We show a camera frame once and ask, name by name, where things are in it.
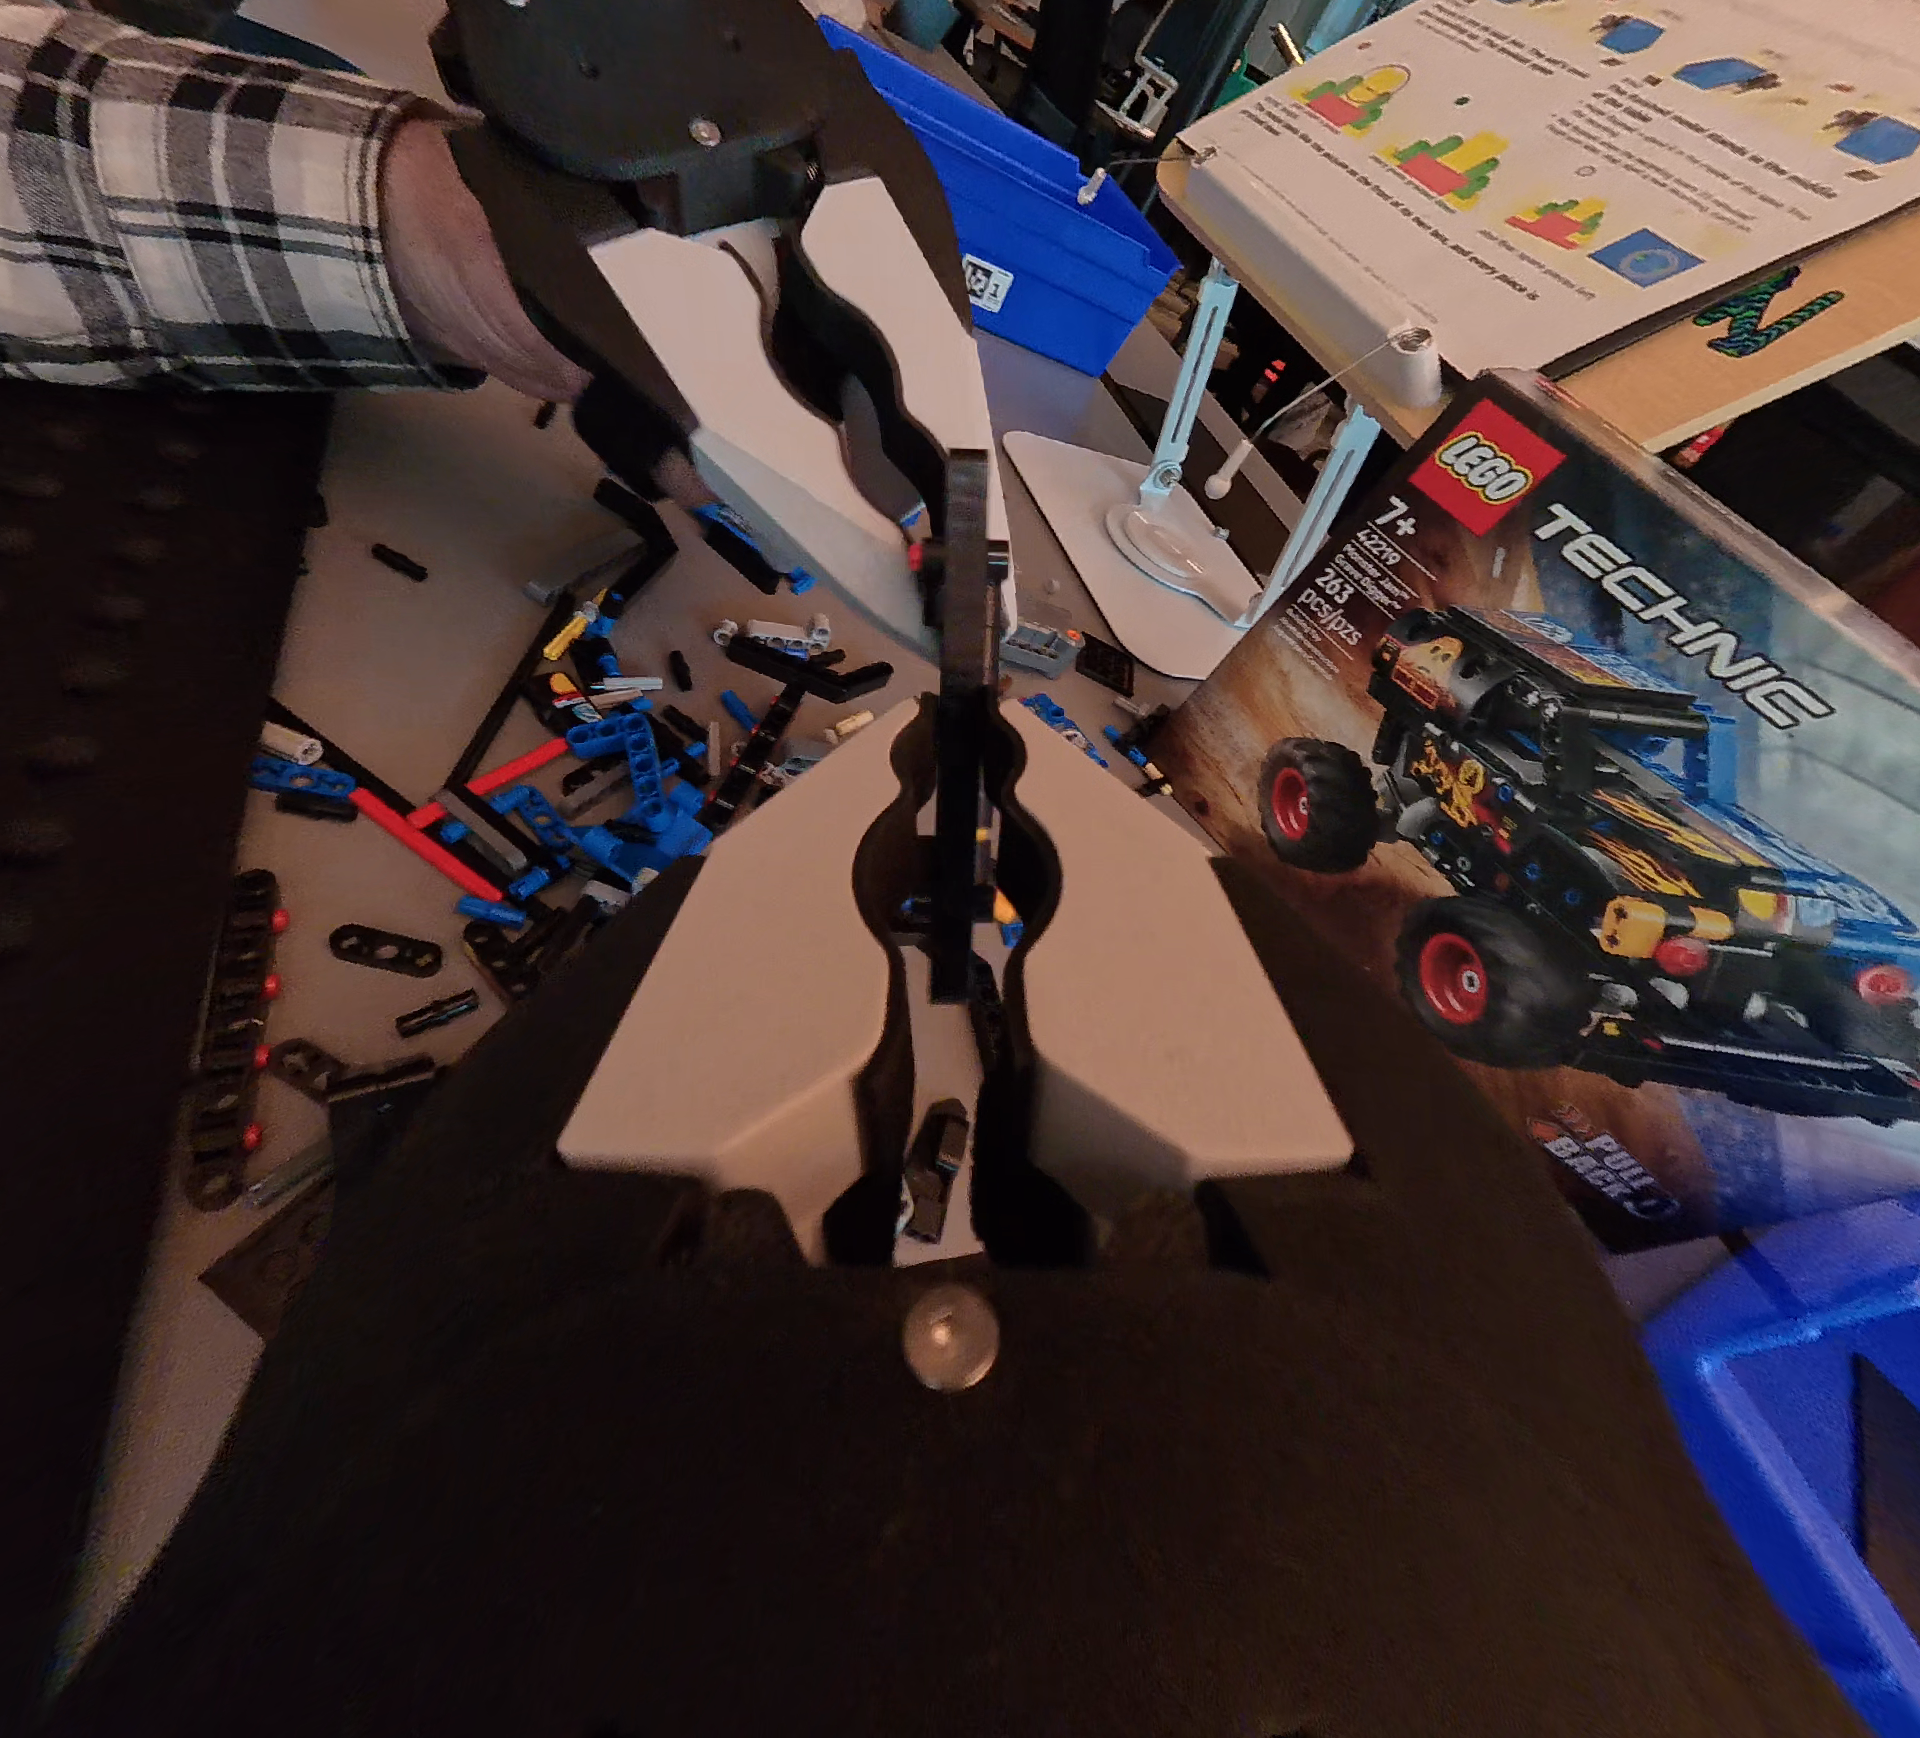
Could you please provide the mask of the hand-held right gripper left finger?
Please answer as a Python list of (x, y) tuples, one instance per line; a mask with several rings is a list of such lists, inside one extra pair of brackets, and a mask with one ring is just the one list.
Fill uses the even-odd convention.
[(854, 865), (919, 715), (884, 714), (708, 849), (559, 1133), (569, 1167), (763, 1191), (794, 1235), (825, 1231), (864, 1173), (855, 1087), (889, 998)]

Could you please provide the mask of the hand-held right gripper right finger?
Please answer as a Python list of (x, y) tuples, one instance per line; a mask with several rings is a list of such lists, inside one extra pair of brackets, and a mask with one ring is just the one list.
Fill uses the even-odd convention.
[(1141, 1197), (1345, 1170), (1354, 1140), (1208, 843), (1030, 709), (999, 724), (1023, 937), (985, 1094), (985, 1246), (1085, 1248)]

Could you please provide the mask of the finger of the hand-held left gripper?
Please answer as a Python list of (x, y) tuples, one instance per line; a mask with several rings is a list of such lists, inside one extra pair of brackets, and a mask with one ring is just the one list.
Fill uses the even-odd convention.
[(588, 258), (688, 407), (703, 483), (877, 632), (934, 661), (907, 539), (859, 491), (837, 427), (777, 372), (749, 268), (729, 248), (661, 230), (606, 238)]
[[(884, 419), (882, 448), (913, 479), (930, 518), (941, 516), (950, 562), (961, 519), (979, 509), (996, 544), (996, 437), (970, 326), (955, 315), (889, 188), (876, 177), (828, 184), (799, 230), (787, 298), (812, 304), (812, 335), (870, 392)], [(916, 434), (932, 444), (919, 481)], [(826, 430), (787, 459), (787, 538), (840, 599), (880, 632), (924, 632), (903, 534), (884, 538), (848, 457)]]

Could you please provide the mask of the long black toy beam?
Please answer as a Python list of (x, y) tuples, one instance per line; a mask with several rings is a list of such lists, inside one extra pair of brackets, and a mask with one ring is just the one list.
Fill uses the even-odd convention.
[(930, 531), (917, 581), (936, 635), (939, 696), (934, 720), (934, 847), (926, 928), (930, 998), (958, 1005), (971, 980), (973, 926), (983, 889), (988, 742), (996, 722), (998, 590), (1004, 547), (990, 534), (993, 469), (988, 451), (958, 451), (941, 490), (927, 496)]

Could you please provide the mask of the person's left forearm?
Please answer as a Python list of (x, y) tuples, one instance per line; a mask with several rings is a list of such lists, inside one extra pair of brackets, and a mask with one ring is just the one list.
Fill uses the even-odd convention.
[(2, 11), (2, 371), (176, 392), (471, 389), (569, 404), (427, 101)]

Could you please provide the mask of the blue bin with white tag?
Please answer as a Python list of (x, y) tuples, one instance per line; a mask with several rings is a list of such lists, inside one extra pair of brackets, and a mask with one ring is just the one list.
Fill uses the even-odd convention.
[(907, 123), (946, 190), (979, 329), (1101, 377), (1176, 275), (1174, 248), (1127, 195), (996, 106), (840, 22), (825, 39), (854, 53)]

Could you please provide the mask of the pile of toy building pieces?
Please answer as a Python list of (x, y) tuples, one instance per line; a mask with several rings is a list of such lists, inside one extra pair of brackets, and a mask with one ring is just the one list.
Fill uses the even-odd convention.
[[(851, 664), (823, 617), (802, 628), (714, 629), (739, 674), (778, 684), (751, 712), (723, 691), (724, 724), (693, 718), (684, 653), (665, 680), (629, 676), (617, 633), (679, 558), (663, 516), (615, 483), (594, 504), (620, 524), (620, 545), (569, 570), (540, 599), (540, 625), (452, 763), (442, 788), (412, 805), (360, 762), (291, 714), (273, 712), (259, 752), (325, 765), (387, 798), (507, 895), (489, 905), (454, 889), (463, 954), (497, 998), (529, 998), (630, 895), (673, 862), (701, 856), (749, 805), (784, 784), (793, 720), (814, 699), (848, 714), (894, 680), (884, 661)], [(739, 743), (724, 738), (739, 733)]]

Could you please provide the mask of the short dark toy beam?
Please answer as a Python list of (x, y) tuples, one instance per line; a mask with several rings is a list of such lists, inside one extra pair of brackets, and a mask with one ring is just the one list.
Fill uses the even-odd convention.
[(438, 943), (368, 923), (340, 923), (329, 932), (327, 943), (334, 959), (389, 976), (430, 980), (445, 968)]

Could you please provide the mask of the red toy axle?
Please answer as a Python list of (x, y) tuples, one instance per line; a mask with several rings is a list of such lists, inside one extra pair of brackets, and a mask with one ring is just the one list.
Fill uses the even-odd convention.
[(395, 839), (428, 870), (452, 883), (461, 895), (477, 897), (489, 905), (500, 905), (507, 901), (507, 895), (499, 886), (490, 883), (469, 863), (457, 859), (445, 842), (432, 839), (427, 831), (418, 830), (405, 814), (396, 812), (396, 808), (389, 803), (385, 795), (373, 792), (370, 786), (355, 781), (349, 802), (355, 805), (360, 817), (378, 828), (389, 839)]

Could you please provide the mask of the black office chair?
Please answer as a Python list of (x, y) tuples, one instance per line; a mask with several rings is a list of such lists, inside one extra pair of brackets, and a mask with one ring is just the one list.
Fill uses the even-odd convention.
[(1115, 0), (1041, 0), (1012, 115), (1048, 142), (1077, 150), (1088, 137)]

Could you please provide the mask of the toy truck set box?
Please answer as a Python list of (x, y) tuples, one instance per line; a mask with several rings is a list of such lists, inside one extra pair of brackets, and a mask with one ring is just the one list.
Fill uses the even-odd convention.
[(1152, 757), (1611, 1248), (1918, 1179), (1917, 648), (1486, 375)]

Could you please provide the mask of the blue toy beam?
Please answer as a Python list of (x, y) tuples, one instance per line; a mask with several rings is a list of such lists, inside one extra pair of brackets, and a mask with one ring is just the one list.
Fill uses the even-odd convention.
[(353, 823), (357, 819), (357, 781), (325, 765), (299, 765), (256, 752), (249, 770), (255, 792), (269, 795), (275, 809), (316, 822)]

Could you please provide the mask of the black beam with red pins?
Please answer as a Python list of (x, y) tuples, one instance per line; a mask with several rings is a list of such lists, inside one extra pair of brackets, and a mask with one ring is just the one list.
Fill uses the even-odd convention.
[(228, 882), (183, 1087), (180, 1187), (202, 1213), (239, 1202), (260, 1146), (256, 1087), (271, 1055), (267, 1026), (283, 990), (277, 949), (289, 922), (273, 870)]

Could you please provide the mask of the black dotted mat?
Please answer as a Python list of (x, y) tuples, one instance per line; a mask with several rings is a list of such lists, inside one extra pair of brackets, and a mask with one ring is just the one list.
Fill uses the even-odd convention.
[(7, 1699), (85, 1536), (329, 420), (4, 383)]

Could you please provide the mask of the instruction booklet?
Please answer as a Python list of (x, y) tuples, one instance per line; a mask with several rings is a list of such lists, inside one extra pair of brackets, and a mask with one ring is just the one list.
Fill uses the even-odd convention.
[(1917, 208), (1917, 0), (1419, 0), (1188, 127), (1167, 207), (1416, 425)]

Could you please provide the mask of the plain blue plastic bin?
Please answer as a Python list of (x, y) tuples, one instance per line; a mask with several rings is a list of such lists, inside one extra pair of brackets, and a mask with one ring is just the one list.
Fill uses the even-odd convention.
[(1918, 1732), (1918, 1205), (1767, 1230), (1646, 1328), (1704, 1484), (1876, 1735)]

